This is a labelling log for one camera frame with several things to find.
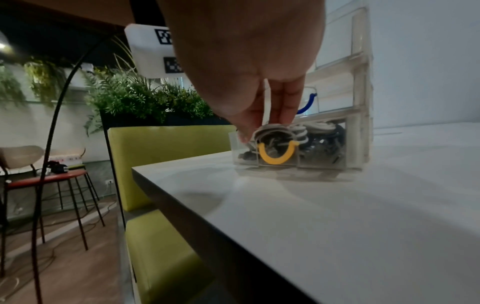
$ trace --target yellow-green cushion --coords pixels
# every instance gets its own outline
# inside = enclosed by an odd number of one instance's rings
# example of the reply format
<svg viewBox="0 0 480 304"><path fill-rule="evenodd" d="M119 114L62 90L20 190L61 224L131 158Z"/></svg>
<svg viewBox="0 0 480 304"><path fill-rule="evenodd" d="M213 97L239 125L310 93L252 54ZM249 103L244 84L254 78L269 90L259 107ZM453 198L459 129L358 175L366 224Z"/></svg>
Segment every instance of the yellow-green cushion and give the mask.
<svg viewBox="0 0 480 304"><path fill-rule="evenodd" d="M123 209L151 204L135 184L132 167L228 151L232 131L232 125L110 128L108 139Z"/></svg>
<svg viewBox="0 0 480 304"><path fill-rule="evenodd" d="M186 303L213 281L160 211L129 220L125 235L142 304Z"/></svg>

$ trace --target green plant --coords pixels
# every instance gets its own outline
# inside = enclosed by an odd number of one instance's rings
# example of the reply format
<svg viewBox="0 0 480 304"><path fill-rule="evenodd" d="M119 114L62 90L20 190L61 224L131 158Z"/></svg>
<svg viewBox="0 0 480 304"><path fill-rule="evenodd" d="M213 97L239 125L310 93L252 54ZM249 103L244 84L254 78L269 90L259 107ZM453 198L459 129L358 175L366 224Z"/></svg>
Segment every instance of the green plant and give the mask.
<svg viewBox="0 0 480 304"><path fill-rule="evenodd" d="M103 129L100 111L154 118L160 124L169 113L190 118L213 115L195 90L158 84L133 69L95 69L94 73L84 72L83 75L88 87L86 102L93 108L93 115L84 125L87 135Z"/></svg>
<svg viewBox="0 0 480 304"><path fill-rule="evenodd" d="M52 106L52 100L59 97L67 80L64 70L51 62L42 60L33 60L24 64L23 67L35 97L40 102Z"/></svg>
<svg viewBox="0 0 480 304"><path fill-rule="evenodd" d="M3 62L0 62L0 101L13 101L18 105L25 100L20 83Z"/></svg>

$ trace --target yellow handle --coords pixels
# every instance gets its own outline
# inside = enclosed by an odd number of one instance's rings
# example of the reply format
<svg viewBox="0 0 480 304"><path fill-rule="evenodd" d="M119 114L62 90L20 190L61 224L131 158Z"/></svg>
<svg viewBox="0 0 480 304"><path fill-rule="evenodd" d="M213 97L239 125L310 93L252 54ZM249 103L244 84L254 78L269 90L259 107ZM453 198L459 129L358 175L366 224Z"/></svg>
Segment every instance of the yellow handle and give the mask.
<svg viewBox="0 0 480 304"><path fill-rule="evenodd" d="M260 152L261 158L270 165L281 165L288 161L292 155L295 153L295 147L298 146L300 143L298 141L290 140L288 143L288 149L286 150L285 154L278 157L278 158L273 158L268 156L268 154L265 151L265 144L264 143L259 143L258 144L258 151Z"/></svg>

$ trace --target tabletop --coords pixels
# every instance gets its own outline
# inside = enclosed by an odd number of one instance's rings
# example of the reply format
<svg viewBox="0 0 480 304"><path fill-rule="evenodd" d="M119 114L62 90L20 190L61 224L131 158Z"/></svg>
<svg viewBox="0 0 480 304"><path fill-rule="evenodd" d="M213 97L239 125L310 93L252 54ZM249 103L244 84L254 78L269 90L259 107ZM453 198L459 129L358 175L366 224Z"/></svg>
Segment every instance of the tabletop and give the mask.
<svg viewBox="0 0 480 304"><path fill-rule="evenodd" d="M480 302L480 124L376 130L362 172L133 170L323 303Z"/></svg>

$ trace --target blue handle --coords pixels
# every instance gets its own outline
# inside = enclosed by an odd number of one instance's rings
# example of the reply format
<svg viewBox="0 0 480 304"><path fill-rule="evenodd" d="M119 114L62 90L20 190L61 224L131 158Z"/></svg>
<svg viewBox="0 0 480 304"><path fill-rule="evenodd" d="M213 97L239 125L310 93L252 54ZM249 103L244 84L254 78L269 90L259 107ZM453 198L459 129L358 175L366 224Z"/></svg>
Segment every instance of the blue handle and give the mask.
<svg viewBox="0 0 480 304"><path fill-rule="evenodd" d="M308 109L310 109L312 104L314 104L314 99L315 99L316 95L317 95L316 93L310 94L310 98L309 98L308 102L306 103L306 105L303 108L298 110L297 114L305 113Z"/></svg>

